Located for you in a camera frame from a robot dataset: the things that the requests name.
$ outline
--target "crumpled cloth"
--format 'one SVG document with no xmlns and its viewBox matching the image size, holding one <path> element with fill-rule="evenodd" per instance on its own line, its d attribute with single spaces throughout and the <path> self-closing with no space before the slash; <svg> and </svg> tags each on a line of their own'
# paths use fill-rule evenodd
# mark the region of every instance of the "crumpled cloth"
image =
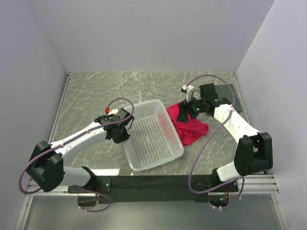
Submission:
<svg viewBox="0 0 307 230">
<path fill-rule="evenodd" d="M 175 129 L 180 137 L 183 146 L 191 145 L 194 141 L 200 137 L 205 136 L 208 132 L 209 126 L 207 123 L 202 123 L 195 119 L 191 119 L 188 115 L 189 122 L 178 122 L 176 119 L 179 115 L 179 103 L 171 105 L 166 110 L 171 118 Z"/>
</svg>

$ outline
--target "red towel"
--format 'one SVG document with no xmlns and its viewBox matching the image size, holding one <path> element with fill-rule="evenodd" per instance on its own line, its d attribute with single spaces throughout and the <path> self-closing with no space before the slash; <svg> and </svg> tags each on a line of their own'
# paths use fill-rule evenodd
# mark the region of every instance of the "red towel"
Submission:
<svg viewBox="0 0 307 230">
<path fill-rule="evenodd" d="M 183 146 L 187 146 L 198 140 L 201 136 L 205 136 L 208 132 L 209 126 L 207 123 L 198 121 L 197 118 L 191 119 L 190 115 L 188 115 L 189 122 L 178 122 L 176 120 L 179 115 L 178 104 L 179 103 L 176 103 L 168 107 L 167 112 L 175 126 Z"/>
</svg>

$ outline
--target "table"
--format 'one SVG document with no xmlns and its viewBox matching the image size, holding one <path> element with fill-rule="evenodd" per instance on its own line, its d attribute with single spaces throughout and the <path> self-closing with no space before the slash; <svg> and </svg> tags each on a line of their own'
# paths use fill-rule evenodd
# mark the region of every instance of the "table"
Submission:
<svg viewBox="0 0 307 230">
<path fill-rule="evenodd" d="M 136 72 L 72 72 L 61 104 L 54 140 L 63 139 L 86 127 L 95 118 L 105 114 L 108 102 L 117 97 L 126 97 L 133 103 L 159 99 L 165 107 L 182 101 L 185 94 L 180 91 L 182 85 L 201 74 L 215 74 L 228 83 L 234 84 L 242 103 L 234 72 L 197 72 L 197 71 L 136 71 Z M 214 82 L 223 84 L 212 77 L 196 80 L 192 85 Z M 128 105 L 125 101 L 115 102 L 112 108 Z M 247 120 L 243 107 L 241 116 Z M 122 144 L 103 141 L 90 146 L 70 159 L 64 159 L 65 166 L 87 166 L 97 175 L 187 175 L 199 149 L 206 138 L 220 124 L 211 116 L 199 115 L 198 119 L 209 124 L 206 137 L 201 137 L 191 146 L 184 148 L 180 158 L 161 166 L 141 171 L 133 171 L 127 161 Z M 203 151 L 195 174 L 211 174 L 212 169 L 231 162 L 236 152 L 236 142 L 228 131 L 221 129 Z"/>
</svg>

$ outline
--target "laundry basket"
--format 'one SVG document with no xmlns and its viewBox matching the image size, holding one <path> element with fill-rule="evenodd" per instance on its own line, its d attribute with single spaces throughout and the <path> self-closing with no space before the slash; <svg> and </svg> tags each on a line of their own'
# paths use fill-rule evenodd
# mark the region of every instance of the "laundry basket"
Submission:
<svg viewBox="0 0 307 230">
<path fill-rule="evenodd" d="M 131 113 L 132 107 L 126 109 Z M 183 146 L 160 100 L 134 105 L 134 121 L 124 150 L 131 168 L 142 171 L 170 162 L 183 154 Z"/>
</svg>

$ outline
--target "red cloth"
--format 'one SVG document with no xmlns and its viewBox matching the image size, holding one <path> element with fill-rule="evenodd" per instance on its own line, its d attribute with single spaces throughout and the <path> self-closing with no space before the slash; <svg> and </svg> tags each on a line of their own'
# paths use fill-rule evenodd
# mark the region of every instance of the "red cloth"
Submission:
<svg viewBox="0 0 307 230">
<path fill-rule="evenodd" d="M 191 119 L 190 115 L 188 115 L 189 122 L 187 123 L 177 121 L 176 119 L 179 115 L 178 104 L 179 103 L 176 103 L 168 107 L 166 110 L 175 126 L 182 145 L 187 146 L 198 140 L 201 136 L 205 136 L 208 132 L 209 126 L 207 123 L 198 121 L 197 118 Z"/>
</svg>

